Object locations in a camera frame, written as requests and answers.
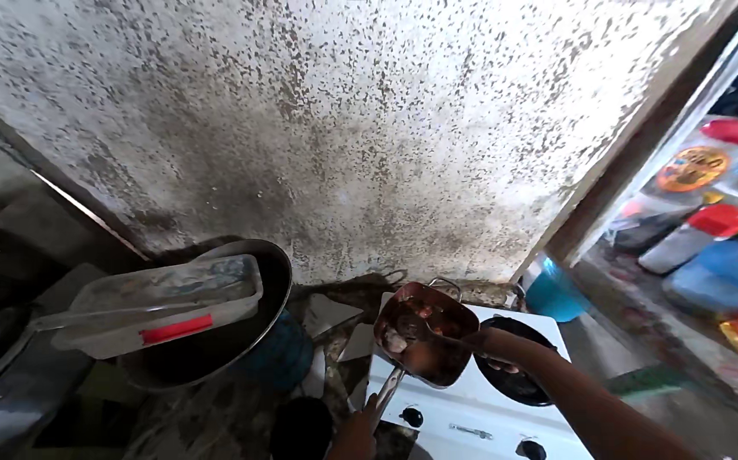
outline stove knob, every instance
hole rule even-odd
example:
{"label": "stove knob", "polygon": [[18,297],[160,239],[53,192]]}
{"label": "stove knob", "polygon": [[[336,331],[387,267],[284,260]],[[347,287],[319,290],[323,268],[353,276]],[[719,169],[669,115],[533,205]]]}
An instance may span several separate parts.
{"label": "stove knob", "polygon": [[420,428],[423,425],[423,414],[415,408],[405,408],[403,413],[400,414],[400,418],[415,428]]}
{"label": "stove knob", "polygon": [[545,448],[541,444],[525,440],[517,446],[517,455],[527,457],[528,460],[545,460],[547,455],[545,454]]}

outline human hand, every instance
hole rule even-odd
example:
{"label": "human hand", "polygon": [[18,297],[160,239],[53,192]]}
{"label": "human hand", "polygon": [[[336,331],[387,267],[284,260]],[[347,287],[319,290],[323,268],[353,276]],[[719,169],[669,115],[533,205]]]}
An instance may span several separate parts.
{"label": "human hand", "polygon": [[338,429],[338,436],[326,460],[371,460],[376,448],[372,418],[377,408],[377,394],[366,401],[362,411],[356,411]]}
{"label": "human hand", "polygon": [[492,368],[511,373],[517,372],[518,365],[545,348],[533,340],[497,328],[480,329],[462,340],[482,351]]}

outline copper pan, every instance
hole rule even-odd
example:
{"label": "copper pan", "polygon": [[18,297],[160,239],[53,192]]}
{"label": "copper pan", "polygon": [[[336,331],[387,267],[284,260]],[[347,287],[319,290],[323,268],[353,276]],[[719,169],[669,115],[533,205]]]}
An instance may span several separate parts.
{"label": "copper pan", "polygon": [[[456,288],[457,298],[453,299],[439,290],[432,288],[431,286],[437,280],[445,281]],[[392,399],[397,386],[400,385],[400,381],[406,373],[416,376],[437,388],[446,388],[457,381],[471,358],[471,352],[458,345],[446,343],[442,340],[435,341],[431,345],[440,365],[428,373],[418,373],[412,371],[404,364],[403,355],[405,354],[405,350],[402,353],[395,353],[388,349],[388,344],[384,338],[386,329],[389,325],[394,327],[397,318],[401,314],[411,312],[409,306],[411,302],[406,302],[406,300],[413,299],[433,309],[434,313],[426,321],[432,328],[445,328],[446,336],[460,339],[468,334],[479,331],[479,319],[474,312],[460,303],[462,300],[462,291],[453,281],[444,277],[435,277],[427,286],[419,282],[409,282],[398,289],[394,293],[394,296],[381,308],[377,320],[374,322],[374,342],[392,360],[395,369],[388,376],[383,389],[378,394],[378,402],[374,411],[373,428],[379,423],[380,417],[383,415],[388,402]]]}

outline pot handle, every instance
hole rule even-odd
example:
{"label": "pot handle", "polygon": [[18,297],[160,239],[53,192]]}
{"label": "pot handle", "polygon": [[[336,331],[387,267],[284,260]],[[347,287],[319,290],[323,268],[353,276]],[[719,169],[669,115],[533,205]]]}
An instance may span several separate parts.
{"label": "pot handle", "polygon": [[377,429],[377,424],[380,423],[380,418],[383,416],[383,413],[386,412],[386,406],[388,406],[388,402],[392,400],[392,396],[394,396],[394,392],[397,390],[397,387],[400,386],[400,381],[403,380],[404,375],[405,370],[399,364],[395,367],[392,373],[388,374],[388,378],[383,384],[383,388],[381,388],[380,392],[377,394],[377,405],[374,406],[374,413],[372,414],[370,425],[372,433]]}
{"label": "pot handle", "polygon": [[457,286],[457,283],[453,282],[452,280],[445,278],[445,277],[434,277],[433,280],[428,282],[428,287],[430,288],[433,284],[436,283],[437,280],[445,281],[448,284],[452,285],[457,290],[457,301],[460,303],[463,303],[463,290]]}

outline stove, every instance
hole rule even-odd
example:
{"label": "stove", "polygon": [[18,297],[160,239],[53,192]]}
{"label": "stove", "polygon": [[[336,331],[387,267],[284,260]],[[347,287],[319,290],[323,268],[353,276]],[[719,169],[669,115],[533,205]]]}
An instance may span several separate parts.
{"label": "stove", "polygon": [[[384,294],[382,305],[391,296],[392,293]],[[466,306],[480,322],[501,316],[527,324],[570,360],[554,319]],[[366,394],[378,393],[393,370],[394,365],[375,345]],[[488,382],[474,357],[468,361],[457,382],[445,389],[406,375],[381,419],[419,431],[410,460],[463,457],[474,460],[529,457],[532,460],[541,458],[531,454],[537,451],[537,444],[548,460],[592,458],[554,405],[528,405],[509,398]]]}

